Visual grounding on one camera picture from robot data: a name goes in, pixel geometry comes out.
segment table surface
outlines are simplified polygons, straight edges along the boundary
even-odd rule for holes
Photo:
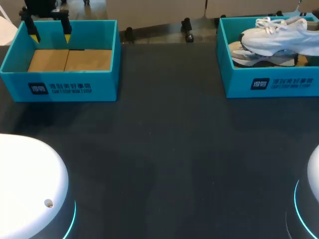
[[[211,43],[122,45],[120,79],[114,103],[16,104],[0,83],[0,132],[59,153],[80,238],[288,238],[318,98],[226,99]]]

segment floor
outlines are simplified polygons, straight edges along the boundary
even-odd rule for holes
[[[18,13],[24,5],[24,0],[0,0],[0,6],[16,26],[20,25]],[[91,0],[90,6],[85,6],[82,0],[68,0],[67,4],[63,5],[61,0],[58,0],[58,7],[69,9],[70,20],[108,19],[106,0]],[[202,18],[192,21],[191,24],[195,42],[215,41],[216,29],[213,20]],[[183,43],[185,36],[180,32],[180,27],[180,22],[177,22],[137,30],[135,43]]]

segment cardboard box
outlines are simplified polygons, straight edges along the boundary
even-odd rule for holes
[[[28,72],[64,71],[69,50],[35,50]]]
[[[318,21],[309,13],[308,21]],[[318,57],[307,57],[311,66],[235,68],[228,44],[238,40],[244,30],[255,27],[258,17],[221,18],[216,54],[226,97],[319,96]]]
[[[109,71],[112,50],[70,51],[64,71]]]
[[[24,22],[21,23],[18,32],[10,46],[3,64],[0,68],[0,76],[8,88],[15,102],[91,102],[91,101],[115,101],[119,81],[121,43],[117,22],[115,20],[84,20],[70,21],[72,34],[69,43],[65,41],[63,28],[60,21],[35,21],[35,26],[41,37],[40,43],[36,43],[27,33]],[[65,57],[58,66],[53,66],[56,52],[50,52],[38,58],[37,50],[108,50],[108,54],[100,55],[107,63],[94,63],[97,70],[74,67],[75,71],[61,70],[65,64]],[[32,59],[41,63],[33,64]],[[40,72],[44,67],[49,72]]]

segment sneaker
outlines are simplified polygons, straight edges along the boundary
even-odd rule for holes
[[[234,65],[238,67],[295,66],[297,54],[292,51],[280,51],[271,57],[260,56],[243,48],[240,41],[228,45]]]
[[[287,20],[257,19],[256,28],[244,31],[240,41],[249,51],[263,56],[272,56],[281,50],[319,56],[319,22],[299,16]]]

